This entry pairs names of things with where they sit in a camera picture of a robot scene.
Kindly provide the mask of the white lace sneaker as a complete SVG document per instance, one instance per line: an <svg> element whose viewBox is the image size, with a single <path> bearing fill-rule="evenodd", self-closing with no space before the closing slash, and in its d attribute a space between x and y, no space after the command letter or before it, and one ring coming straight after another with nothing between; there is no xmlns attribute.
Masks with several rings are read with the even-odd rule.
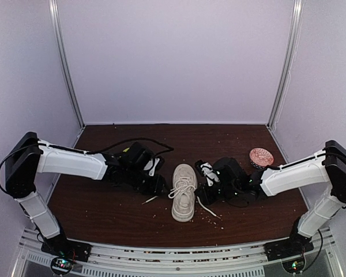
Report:
<svg viewBox="0 0 346 277"><path fill-rule="evenodd" d="M197 177L194 169L188 164L179 164L172 176L173 187L168 194L172 199L171 215L178 222L189 222L192 220L195 212L195 202L210 213L212 216L219 218L213 211L207 208L201 199L195 195L198 188Z"/></svg>

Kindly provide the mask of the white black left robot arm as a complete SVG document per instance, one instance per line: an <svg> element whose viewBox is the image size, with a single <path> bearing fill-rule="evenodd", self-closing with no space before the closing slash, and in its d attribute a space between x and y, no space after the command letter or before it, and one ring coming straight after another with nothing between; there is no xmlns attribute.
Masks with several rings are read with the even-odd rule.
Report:
<svg viewBox="0 0 346 277"><path fill-rule="evenodd" d="M63 147L27 132L0 163L5 183L0 189L19 203L43 239L42 252L74 263L86 262L91 245L68 239L35 184L42 173L72 175L113 185L130 185L143 195L157 197L164 192L165 178L159 170L165 160L143 145L144 138L128 139L125 150L112 153L112 146L97 151Z"/></svg>

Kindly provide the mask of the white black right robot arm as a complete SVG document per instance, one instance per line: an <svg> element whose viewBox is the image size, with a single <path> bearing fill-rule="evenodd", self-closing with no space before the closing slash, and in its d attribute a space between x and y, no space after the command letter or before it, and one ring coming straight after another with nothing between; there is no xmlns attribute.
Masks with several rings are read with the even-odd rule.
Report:
<svg viewBox="0 0 346 277"><path fill-rule="evenodd" d="M235 158L224 157L214 164L198 160L195 169L206 179L195 190L200 204L217 200L242 200L251 204L282 192L325 185L325 190L305 214L298 217L289 237L264 245L268 260L302 255L313 250L312 237L335 214L346 208L346 149L334 140L322 150L297 161L265 166L246 174Z"/></svg>

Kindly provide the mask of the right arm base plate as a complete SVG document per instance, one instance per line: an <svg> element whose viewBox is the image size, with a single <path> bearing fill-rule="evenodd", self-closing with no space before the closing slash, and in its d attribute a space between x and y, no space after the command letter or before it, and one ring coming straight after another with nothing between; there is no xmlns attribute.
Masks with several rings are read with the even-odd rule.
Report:
<svg viewBox="0 0 346 277"><path fill-rule="evenodd" d="M302 255L312 251L314 245L309 239L282 239L275 242L268 242L264 245L265 254L268 261L285 259L292 256Z"/></svg>

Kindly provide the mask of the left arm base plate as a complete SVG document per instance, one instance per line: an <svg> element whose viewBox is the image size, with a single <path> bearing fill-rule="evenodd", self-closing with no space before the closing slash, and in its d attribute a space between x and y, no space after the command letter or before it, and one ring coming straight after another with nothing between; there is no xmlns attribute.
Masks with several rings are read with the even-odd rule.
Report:
<svg viewBox="0 0 346 277"><path fill-rule="evenodd" d="M50 239L44 237L43 241L42 252L67 258L71 261L87 262L92 248L88 243L72 241L62 235Z"/></svg>

